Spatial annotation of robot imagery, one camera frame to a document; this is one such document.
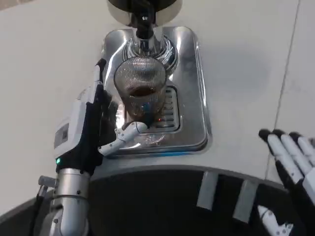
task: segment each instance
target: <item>clear glass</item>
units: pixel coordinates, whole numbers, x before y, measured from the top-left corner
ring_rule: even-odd
[[[152,57],[124,61],[115,72],[114,84],[134,120],[145,114],[155,116],[163,108],[166,71],[163,64]]]

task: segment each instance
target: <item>robotic hand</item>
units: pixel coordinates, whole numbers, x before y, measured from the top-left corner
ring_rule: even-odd
[[[89,235],[88,187],[96,166],[102,164],[104,156],[123,147],[153,123],[154,119],[148,117],[131,122],[125,125],[125,129],[115,130],[115,141],[100,146],[100,131],[106,129],[101,121],[109,115],[111,102],[103,86],[105,65],[103,59],[97,63],[93,85],[80,93],[73,103],[70,117],[62,121],[55,134],[54,154],[58,175],[55,181],[46,181],[50,184],[41,184],[45,190],[53,187],[54,195],[40,236]]]
[[[276,159],[279,177],[288,190],[292,203],[305,224],[307,235],[315,232],[315,150],[309,140],[299,133],[289,135],[275,129],[261,129],[265,141]],[[258,206],[261,220],[271,236],[293,236],[292,224],[279,226],[272,211]]]

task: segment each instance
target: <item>coffee machine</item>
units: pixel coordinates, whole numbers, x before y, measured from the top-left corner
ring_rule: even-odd
[[[150,129],[111,158],[181,155],[211,144],[211,126],[196,35],[186,27],[163,27],[175,18],[182,0],[107,0],[110,14],[129,29],[110,32],[104,39],[104,87],[111,96],[113,126],[132,121],[114,86],[118,66],[136,56],[159,60],[167,73],[165,105]]]

